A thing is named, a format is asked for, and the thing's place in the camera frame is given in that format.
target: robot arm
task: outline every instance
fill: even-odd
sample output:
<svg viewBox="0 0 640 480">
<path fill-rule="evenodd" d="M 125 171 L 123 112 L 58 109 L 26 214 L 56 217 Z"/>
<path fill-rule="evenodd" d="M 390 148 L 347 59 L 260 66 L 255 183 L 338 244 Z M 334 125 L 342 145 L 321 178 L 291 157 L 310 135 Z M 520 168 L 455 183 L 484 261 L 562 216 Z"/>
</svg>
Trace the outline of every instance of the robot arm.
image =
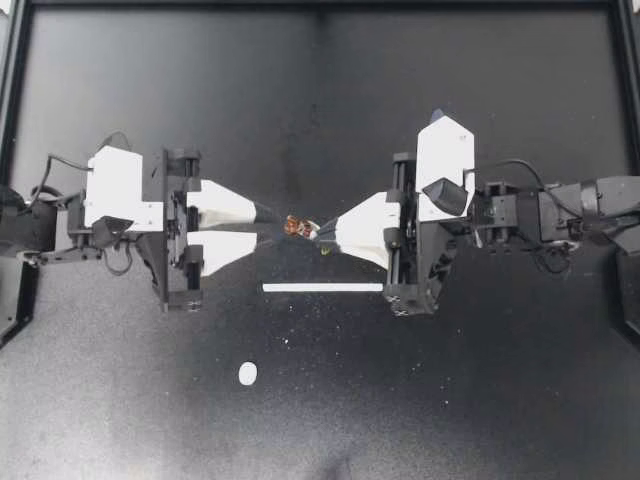
<svg viewBox="0 0 640 480">
<path fill-rule="evenodd" d="M 102 147 L 88 167 L 77 166 L 87 171 L 86 193 L 43 200 L 40 193 L 53 191 L 45 186 L 47 174 L 28 206 L 20 195 L 4 188 L 0 190 L 0 255 L 17 256 L 33 266 L 104 257 L 107 268 L 121 275 L 131 266 L 133 246 L 150 269 L 153 289 L 165 310 L 199 310 L 200 278 L 252 253 L 261 241 L 257 233 L 205 229 L 275 219 L 265 207 L 211 180 L 201 180 L 199 165 L 198 152 L 165 150 L 152 174 L 162 186 L 157 201 L 143 199 L 142 156 L 111 146 Z M 60 211 L 67 213 L 71 246 L 56 249 Z M 111 247 L 124 248 L 129 262 L 125 269 L 109 266 Z M 182 288 L 170 286 L 174 282 L 169 281 L 169 267 L 182 272 Z"/>
<path fill-rule="evenodd" d="M 529 170 L 534 186 L 476 185 L 476 172 L 506 164 Z M 473 134 L 438 111 L 418 135 L 417 156 L 394 156 L 391 190 L 322 226 L 313 240 L 386 268 L 383 295 L 396 315 L 433 314 L 465 244 L 526 252 L 550 273 L 565 271 L 582 242 L 640 253 L 640 177 L 547 186 L 522 160 L 476 167 Z"/>
</svg>

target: black surface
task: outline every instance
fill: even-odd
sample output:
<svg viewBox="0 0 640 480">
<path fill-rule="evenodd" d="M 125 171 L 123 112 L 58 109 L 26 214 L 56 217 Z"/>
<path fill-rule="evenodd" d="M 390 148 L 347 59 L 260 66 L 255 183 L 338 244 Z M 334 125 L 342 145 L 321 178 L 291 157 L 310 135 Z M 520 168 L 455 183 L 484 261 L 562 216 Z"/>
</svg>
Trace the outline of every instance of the black surface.
<svg viewBox="0 0 640 480">
<path fill-rule="evenodd" d="M 199 148 L 203 177 L 322 223 L 389 187 L 391 155 L 436 107 L 476 133 L 479 163 L 627 174 L 608 25 L 587 10 L 42 11 L 13 186 L 37 183 L 47 152 L 86 160 L 122 130 L 145 156 Z M 463 251 L 429 320 L 375 295 L 258 293 L 384 279 L 295 239 L 204 282 L 194 315 L 160 314 L 139 263 L 51 268 L 0 351 L 3 475 L 637 478 L 640 357 L 616 328 L 614 271 L 595 249 L 566 278 Z"/>
</svg>

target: white paper debris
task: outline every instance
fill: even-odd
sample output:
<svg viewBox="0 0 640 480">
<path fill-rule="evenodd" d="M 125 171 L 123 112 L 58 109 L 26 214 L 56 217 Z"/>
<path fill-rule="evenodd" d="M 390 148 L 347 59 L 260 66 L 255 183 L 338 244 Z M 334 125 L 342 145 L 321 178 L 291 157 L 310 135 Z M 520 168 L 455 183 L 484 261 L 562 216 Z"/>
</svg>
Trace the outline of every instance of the white paper debris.
<svg viewBox="0 0 640 480">
<path fill-rule="evenodd" d="M 256 367 L 255 363 L 244 362 L 240 365 L 240 370 L 238 370 L 238 380 L 242 385 L 245 387 L 253 385 L 256 378 L 258 378 L 258 367 Z"/>
</svg>

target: black frame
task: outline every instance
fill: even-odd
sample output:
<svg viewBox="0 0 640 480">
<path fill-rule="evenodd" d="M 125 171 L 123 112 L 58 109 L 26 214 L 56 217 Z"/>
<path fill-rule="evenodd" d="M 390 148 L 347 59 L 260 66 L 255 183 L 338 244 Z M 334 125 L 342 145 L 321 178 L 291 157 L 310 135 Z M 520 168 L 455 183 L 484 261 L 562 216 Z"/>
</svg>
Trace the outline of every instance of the black frame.
<svg viewBox="0 0 640 480">
<path fill-rule="evenodd" d="M 630 153 L 640 174 L 640 69 L 636 24 L 631 0 L 14 0 L 0 67 L 0 184 L 9 183 L 22 76 L 29 49 L 31 20 L 39 6 L 66 7 L 197 7 L 245 8 L 371 6 L 427 8 L 603 8 L 608 11 L 622 83 Z"/>
</svg>

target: white plastic cover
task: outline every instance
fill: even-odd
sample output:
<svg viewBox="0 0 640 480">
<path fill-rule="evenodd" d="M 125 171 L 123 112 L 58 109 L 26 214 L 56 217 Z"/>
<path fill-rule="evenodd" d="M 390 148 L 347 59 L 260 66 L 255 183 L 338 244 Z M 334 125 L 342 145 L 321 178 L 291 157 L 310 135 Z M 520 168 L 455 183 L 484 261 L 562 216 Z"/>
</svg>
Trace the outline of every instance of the white plastic cover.
<svg viewBox="0 0 640 480">
<path fill-rule="evenodd" d="M 132 220 L 130 232 L 161 232 L 162 202 L 142 201 L 142 155 L 111 146 L 89 160 L 84 224 L 103 216 Z"/>
<path fill-rule="evenodd" d="M 459 123 L 445 116 L 422 129 L 418 134 L 416 164 L 416 192 L 418 192 L 418 221 L 437 222 L 467 215 L 475 194 L 475 175 L 463 178 L 465 169 L 475 166 L 473 134 Z M 422 189 L 440 178 L 448 178 L 464 185 L 469 192 L 467 206 L 462 215 L 449 215 L 436 207 Z"/>
</svg>

